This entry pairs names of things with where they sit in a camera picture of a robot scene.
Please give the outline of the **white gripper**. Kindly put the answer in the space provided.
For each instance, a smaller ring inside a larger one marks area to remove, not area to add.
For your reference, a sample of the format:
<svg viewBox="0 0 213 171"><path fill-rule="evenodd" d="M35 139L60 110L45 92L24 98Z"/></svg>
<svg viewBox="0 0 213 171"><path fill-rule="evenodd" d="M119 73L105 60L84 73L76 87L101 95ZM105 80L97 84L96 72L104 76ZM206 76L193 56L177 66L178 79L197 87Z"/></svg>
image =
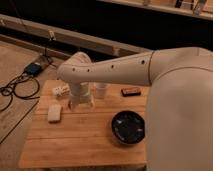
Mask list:
<svg viewBox="0 0 213 171"><path fill-rule="evenodd" d="M90 107L94 106L94 98L88 83L70 84L69 89L68 106L71 110L74 110L79 104L88 104Z"/></svg>

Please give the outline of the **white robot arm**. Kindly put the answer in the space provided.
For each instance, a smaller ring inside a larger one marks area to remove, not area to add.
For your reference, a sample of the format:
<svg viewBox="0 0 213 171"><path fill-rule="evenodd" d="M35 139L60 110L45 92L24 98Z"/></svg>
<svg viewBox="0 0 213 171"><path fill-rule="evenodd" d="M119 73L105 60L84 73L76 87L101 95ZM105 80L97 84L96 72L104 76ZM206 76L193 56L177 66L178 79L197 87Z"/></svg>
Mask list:
<svg viewBox="0 0 213 171"><path fill-rule="evenodd" d="M148 171L213 171L213 52L163 49L93 63L77 52L58 69L79 100L82 82L150 88L145 110Z"/></svg>

